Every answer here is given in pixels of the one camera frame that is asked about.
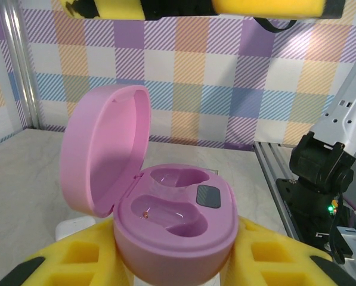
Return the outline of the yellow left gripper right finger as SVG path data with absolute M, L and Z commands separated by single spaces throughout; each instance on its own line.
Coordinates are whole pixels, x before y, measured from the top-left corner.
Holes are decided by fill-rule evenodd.
M 221 286 L 356 286 L 324 251 L 243 217 Z

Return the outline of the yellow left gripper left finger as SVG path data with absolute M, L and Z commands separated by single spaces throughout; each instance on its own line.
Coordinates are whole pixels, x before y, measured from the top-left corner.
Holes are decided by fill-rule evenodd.
M 0 286 L 134 286 L 106 219 L 29 256 Z

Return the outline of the pink earbud charging case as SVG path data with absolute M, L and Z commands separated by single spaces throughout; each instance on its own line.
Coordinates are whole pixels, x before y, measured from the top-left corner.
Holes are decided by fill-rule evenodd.
M 236 239 L 230 185 L 187 164 L 143 168 L 151 104 L 143 85 L 105 85 L 85 94 L 66 127 L 60 186 L 68 205 L 113 216 L 127 268 L 154 286 L 198 286 L 215 276 Z

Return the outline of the aluminium frame post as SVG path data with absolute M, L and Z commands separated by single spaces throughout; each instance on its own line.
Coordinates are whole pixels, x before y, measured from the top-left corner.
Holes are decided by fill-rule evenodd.
M 0 15 L 27 127 L 45 129 L 21 0 L 0 0 Z

